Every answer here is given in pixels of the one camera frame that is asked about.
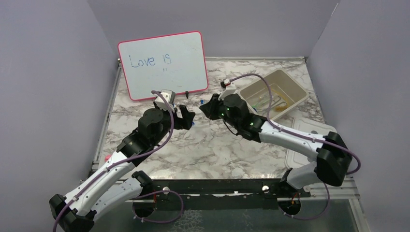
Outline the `metal crucible tongs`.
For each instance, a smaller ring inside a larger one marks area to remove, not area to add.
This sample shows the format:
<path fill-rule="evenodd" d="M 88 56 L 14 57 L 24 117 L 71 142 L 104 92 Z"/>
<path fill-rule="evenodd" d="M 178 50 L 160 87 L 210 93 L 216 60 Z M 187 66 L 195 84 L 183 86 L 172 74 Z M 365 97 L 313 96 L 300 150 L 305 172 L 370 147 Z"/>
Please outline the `metal crucible tongs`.
<path fill-rule="evenodd" d="M 269 106 L 269 98 L 260 99 L 259 102 L 266 102 L 266 103 L 267 103 L 266 108 L 265 108 L 265 109 L 262 109 L 262 110 L 259 110 L 259 111 L 267 110 L 267 108 L 268 108 L 268 106 Z M 271 102 L 271 109 L 272 109 L 272 110 L 273 110 L 273 103 L 274 103 L 274 97 L 272 98 L 272 102 Z"/>

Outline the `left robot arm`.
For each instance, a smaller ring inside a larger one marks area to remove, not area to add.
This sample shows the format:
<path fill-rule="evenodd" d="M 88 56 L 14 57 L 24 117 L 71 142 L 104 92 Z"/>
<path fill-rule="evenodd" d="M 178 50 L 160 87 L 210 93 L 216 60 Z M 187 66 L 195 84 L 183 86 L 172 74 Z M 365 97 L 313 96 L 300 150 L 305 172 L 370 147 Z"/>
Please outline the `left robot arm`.
<path fill-rule="evenodd" d="M 179 109 L 181 117 L 158 106 L 146 110 L 137 128 L 122 140 L 103 166 L 69 193 L 54 195 L 49 200 L 55 219 L 53 231 L 60 226 L 65 232 L 88 232 L 97 220 L 123 202 L 150 196 L 152 180 L 142 171 L 120 185 L 116 182 L 164 147 L 164 137 L 169 140 L 174 130 L 192 127 L 195 113 L 184 105 Z"/>

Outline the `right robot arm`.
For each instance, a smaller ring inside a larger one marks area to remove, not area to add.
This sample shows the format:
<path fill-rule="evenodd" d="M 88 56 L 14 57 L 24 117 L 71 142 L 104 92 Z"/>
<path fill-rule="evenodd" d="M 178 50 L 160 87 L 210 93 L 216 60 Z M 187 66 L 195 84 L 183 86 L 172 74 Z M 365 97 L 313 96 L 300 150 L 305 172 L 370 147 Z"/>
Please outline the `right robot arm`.
<path fill-rule="evenodd" d="M 348 174 L 353 156 L 338 133 L 327 135 L 306 133 L 282 126 L 272 120 L 251 113 L 247 103 L 238 94 L 223 100 L 219 94 L 200 106 L 210 120 L 221 119 L 236 129 L 243 138 L 265 144 L 279 145 L 304 155 L 310 163 L 289 168 L 281 178 L 278 188 L 282 195 L 292 196 L 303 187 L 323 182 L 340 187 Z"/>

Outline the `yellow rubber tubing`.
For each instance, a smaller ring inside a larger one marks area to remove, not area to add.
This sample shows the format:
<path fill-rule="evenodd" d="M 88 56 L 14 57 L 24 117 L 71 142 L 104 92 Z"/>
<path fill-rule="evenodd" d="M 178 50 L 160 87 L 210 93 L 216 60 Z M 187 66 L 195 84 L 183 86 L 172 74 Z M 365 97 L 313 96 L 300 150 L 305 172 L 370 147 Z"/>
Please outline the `yellow rubber tubing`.
<path fill-rule="evenodd" d="M 274 89 L 271 89 L 271 91 L 275 95 L 273 103 L 273 110 L 275 112 L 283 112 L 291 106 L 287 97 Z"/>

